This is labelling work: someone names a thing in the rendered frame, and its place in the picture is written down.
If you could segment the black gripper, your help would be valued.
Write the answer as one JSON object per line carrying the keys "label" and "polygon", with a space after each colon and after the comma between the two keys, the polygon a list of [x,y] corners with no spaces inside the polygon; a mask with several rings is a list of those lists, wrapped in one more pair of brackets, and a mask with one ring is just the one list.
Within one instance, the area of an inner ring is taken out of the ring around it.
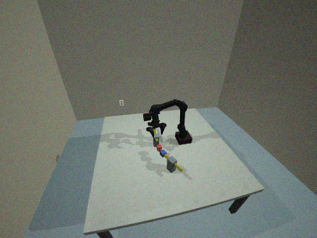
{"label": "black gripper", "polygon": [[160,123],[159,124],[159,119],[158,120],[152,120],[153,122],[153,127],[147,127],[146,128],[146,131],[150,132],[152,137],[154,138],[154,129],[160,127],[160,131],[161,131],[161,135],[163,134],[163,131],[165,129],[165,127],[167,126],[166,123]]}

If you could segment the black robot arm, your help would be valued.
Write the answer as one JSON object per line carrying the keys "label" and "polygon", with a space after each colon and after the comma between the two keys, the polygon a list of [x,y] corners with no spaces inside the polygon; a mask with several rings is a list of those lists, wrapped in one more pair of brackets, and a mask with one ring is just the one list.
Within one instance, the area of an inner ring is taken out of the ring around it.
{"label": "black robot arm", "polygon": [[184,101],[173,99],[172,101],[165,102],[163,104],[152,105],[149,113],[143,113],[143,119],[144,121],[148,121],[151,120],[152,117],[152,120],[158,120],[160,114],[159,112],[175,105],[180,108],[180,124],[178,125],[178,130],[180,132],[179,137],[180,139],[186,139],[188,132],[185,128],[185,112],[187,111],[188,106]]}

